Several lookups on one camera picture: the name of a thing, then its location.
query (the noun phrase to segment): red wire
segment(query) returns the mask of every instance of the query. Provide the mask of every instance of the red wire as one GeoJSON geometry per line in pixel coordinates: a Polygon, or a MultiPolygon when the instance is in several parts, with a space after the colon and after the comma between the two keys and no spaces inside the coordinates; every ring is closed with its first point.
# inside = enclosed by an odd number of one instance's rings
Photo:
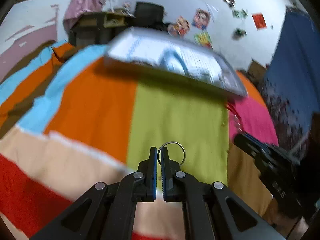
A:
{"type": "Polygon", "coordinates": [[[238,118],[241,130],[244,132],[242,119],[241,119],[240,115],[238,114],[237,110],[235,109],[235,107],[231,103],[228,102],[226,104],[226,108],[238,118]]]}

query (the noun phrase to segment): colorful bedspread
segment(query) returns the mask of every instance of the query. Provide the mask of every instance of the colorful bedspread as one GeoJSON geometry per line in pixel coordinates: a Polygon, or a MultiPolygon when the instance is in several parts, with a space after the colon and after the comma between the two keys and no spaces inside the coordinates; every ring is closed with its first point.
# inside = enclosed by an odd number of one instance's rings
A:
{"type": "MultiPolygon", "coordinates": [[[[275,127],[261,95],[244,75],[239,72],[237,74],[249,95],[248,98],[233,103],[237,115],[242,120],[244,131],[261,142],[278,145],[275,127]]],[[[253,158],[232,143],[234,136],[240,131],[231,112],[229,120],[228,187],[255,212],[263,216],[272,195],[260,181],[260,172],[253,158]]]]}
{"type": "MultiPolygon", "coordinates": [[[[112,74],[106,49],[93,45],[70,58],[74,48],[55,43],[0,85],[0,213],[17,239],[31,237],[94,183],[120,181],[167,141],[185,147],[184,171],[227,183],[225,102],[112,74]]],[[[169,154],[182,159],[178,147],[169,154]]],[[[181,206],[161,195],[138,203],[134,239],[184,239],[181,206]]]]}

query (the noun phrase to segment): beige fabric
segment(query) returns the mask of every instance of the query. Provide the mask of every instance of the beige fabric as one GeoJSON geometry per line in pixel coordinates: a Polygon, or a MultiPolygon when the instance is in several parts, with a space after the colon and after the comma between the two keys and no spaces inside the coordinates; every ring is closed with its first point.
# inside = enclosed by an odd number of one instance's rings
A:
{"type": "Polygon", "coordinates": [[[260,172],[254,160],[230,143],[228,154],[228,187],[260,216],[266,212],[271,193],[259,179],[260,172]]]}
{"type": "MultiPolygon", "coordinates": [[[[98,181],[112,184],[132,172],[108,154],[60,134],[34,136],[17,126],[0,141],[0,152],[29,178],[70,200],[76,200],[98,181]]],[[[166,203],[162,193],[158,195],[154,203],[138,203],[134,231],[183,240],[181,205],[166,203]]]]}
{"type": "MultiPolygon", "coordinates": [[[[270,225],[276,224],[276,230],[286,238],[298,221],[298,218],[291,219],[279,212],[279,206],[275,199],[272,199],[266,213],[263,215],[263,218],[270,225]]],[[[299,240],[307,231],[307,229],[308,225],[305,222],[304,218],[300,219],[288,239],[299,240]]]]}
{"type": "Polygon", "coordinates": [[[11,234],[14,236],[16,240],[28,240],[29,238],[19,229],[15,228],[14,225],[7,219],[7,217],[0,213],[0,217],[2,218],[3,222],[10,230],[11,234]]]}

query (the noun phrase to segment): sticker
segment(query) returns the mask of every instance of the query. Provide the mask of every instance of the sticker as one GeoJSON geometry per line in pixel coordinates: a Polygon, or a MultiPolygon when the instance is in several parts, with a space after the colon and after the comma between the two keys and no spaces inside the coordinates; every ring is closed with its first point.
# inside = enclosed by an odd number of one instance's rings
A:
{"type": "Polygon", "coordinates": [[[237,38],[241,38],[243,36],[247,36],[247,32],[243,29],[239,29],[239,28],[236,28],[235,32],[234,32],[234,38],[235,40],[237,38]]]}
{"type": "Polygon", "coordinates": [[[262,13],[252,14],[252,18],[254,20],[257,30],[267,27],[262,13]]]}
{"type": "Polygon", "coordinates": [[[209,24],[209,20],[209,12],[197,9],[196,14],[193,17],[192,26],[197,27],[200,30],[205,30],[209,24]]]}
{"type": "Polygon", "coordinates": [[[248,13],[245,10],[232,10],[232,15],[234,18],[246,19],[248,17],[248,13]]]}
{"type": "Polygon", "coordinates": [[[167,30],[174,37],[183,37],[190,30],[190,24],[185,18],[179,16],[177,23],[170,24],[167,30]]]}
{"type": "Polygon", "coordinates": [[[209,48],[209,49],[212,49],[212,46],[211,46],[211,38],[208,34],[208,32],[202,32],[202,33],[199,33],[199,34],[196,34],[195,36],[195,40],[196,42],[203,46],[203,47],[206,47],[206,48],[209,48]]]}
{"type": "Polygon", "coordinates": [[[235,0],[223,0],[225,3],[229,5],[230,8],[233,8],[235,6],[235,0]]]}
{"type": "Polygon", "coordinates": [[[123,7],[126,11],[130,12],[131,2],[129,2],[129,1],[124,2],[124,3],[122,4],[122,7],[123,7]]]}

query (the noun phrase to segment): lime green fabric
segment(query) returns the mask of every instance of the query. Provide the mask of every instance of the lime green fabric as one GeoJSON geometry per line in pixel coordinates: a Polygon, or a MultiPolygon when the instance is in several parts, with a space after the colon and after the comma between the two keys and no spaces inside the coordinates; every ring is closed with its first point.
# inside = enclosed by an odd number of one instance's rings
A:
{"type": "MultiPolygon", "coordinates": [[[[227,184],[228,112],[223,99],[154,81],[139,82],[132,117],[127,165],[137,169],[168,141],[186,150],[181,169],[199,181],[227,184]]],[[[170,159],[181,162],[183,152],[168,145],[170,159]]],[[[158,164],[158,176],[161,174],[158,164]]]]}

